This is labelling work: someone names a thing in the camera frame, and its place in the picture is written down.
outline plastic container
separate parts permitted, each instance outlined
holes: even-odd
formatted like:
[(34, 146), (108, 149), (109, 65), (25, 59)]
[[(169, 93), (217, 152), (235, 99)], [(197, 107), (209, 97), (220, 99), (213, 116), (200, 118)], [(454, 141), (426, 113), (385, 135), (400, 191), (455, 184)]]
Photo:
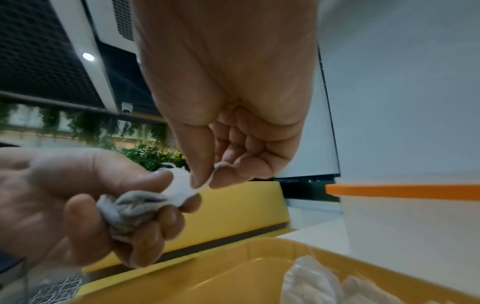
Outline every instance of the plastic container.
[(340, 197), (351, 256), (480, 296), (480, 185), (447, 179), (327, 186)]
[(74, 303), (105, 304), (278, 304), (285, 272), (293, 261), (312, 255), (336, 271), (370, 279), (405, 303), (479, 304), (480, 300), (426, 281), (401, 275), (346, 256), (288, 240), (264, 238), (219, 250), (209, 255), (75, 298)]

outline orange lid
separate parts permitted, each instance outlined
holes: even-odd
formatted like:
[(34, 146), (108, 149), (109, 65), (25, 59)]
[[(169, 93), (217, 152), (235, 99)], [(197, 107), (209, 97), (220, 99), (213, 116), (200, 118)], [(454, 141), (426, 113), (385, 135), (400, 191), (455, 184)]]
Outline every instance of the orange lid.
[(335, 196), (430, 198), (480, 201), (480, 185), (327, 185)]

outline hand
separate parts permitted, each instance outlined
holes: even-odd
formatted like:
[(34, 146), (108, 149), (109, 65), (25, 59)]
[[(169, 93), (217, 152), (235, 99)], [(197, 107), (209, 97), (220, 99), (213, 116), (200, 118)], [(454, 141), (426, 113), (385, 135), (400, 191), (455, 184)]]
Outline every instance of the hand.
[(310, 107), (317, 0), (137, 0), (135, 40), (192, 186), (270, 178), (293, 159)]
[(161, 192), (169, 171), (149, 173), (126, 157), (99, 149), (0, 149), (0, 250), (29, 261), (85, 266), (112, 250), (130, 267), (154, 263), (164, 241), (182, 231), (182, 212), (200, 206), (200, 196), (178, 210), (162, 208), (141, 226), (132, 245), (110, 238), (96, 207), (102, 194), (130, 190)]

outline ceiling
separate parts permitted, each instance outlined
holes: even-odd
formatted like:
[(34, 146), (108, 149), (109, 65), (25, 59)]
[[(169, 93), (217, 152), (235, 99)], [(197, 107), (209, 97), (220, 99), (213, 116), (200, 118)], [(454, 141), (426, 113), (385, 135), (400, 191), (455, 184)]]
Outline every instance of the ceiling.
[[(127, 102), (134, 112), (159, 116), (132, 52), (128, 8), (128, 0), (1, 0), (0, 91), (113, 113)], [(95, 21), (108, 14), (115, 31)], [(95, 61), (82, 53), (94, 54)]]

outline yellow tray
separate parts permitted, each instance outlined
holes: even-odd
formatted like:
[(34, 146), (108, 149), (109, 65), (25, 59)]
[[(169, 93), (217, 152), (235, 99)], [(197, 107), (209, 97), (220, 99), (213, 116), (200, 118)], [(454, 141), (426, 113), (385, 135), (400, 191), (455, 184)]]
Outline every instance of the yellow tray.
[(74, 303), (280, 303), (285, 272), (304, 255), (336, 271), (375, 282), (408, 304), (429, 300), (480, 304), (480, 299), (304, 244), (265, 238), (245, 242), (89, 293)]

